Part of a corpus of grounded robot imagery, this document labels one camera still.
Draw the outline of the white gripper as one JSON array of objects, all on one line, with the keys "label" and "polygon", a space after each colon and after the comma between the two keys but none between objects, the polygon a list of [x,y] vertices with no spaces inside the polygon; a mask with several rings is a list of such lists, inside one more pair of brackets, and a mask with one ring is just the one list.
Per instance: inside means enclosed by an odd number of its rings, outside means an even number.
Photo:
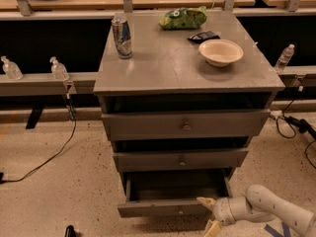
[{"label": "white gripper", "polygon": [[216,201],[211,197],[198,197],[197,202],[210,211],[217,220],[209,219],[206,223],[203,237],[216,237],[223,226],[245,220],[250,215],[251,206],[245,197],[221,198]]}]

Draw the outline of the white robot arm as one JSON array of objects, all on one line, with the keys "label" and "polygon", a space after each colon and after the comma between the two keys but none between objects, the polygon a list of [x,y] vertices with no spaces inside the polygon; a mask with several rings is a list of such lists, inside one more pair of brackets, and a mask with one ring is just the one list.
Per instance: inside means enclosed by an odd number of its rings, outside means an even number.
[{"label": "white robot arm", "polygon": [[223,226],[246,220],[268,222],[276,217],[300,237],[316,237],[316,213],[278,197],[262,185],[251,185],[243,196],[214,199],[198,197],[197,202],[211,211],[203,237],[215,237]]}]

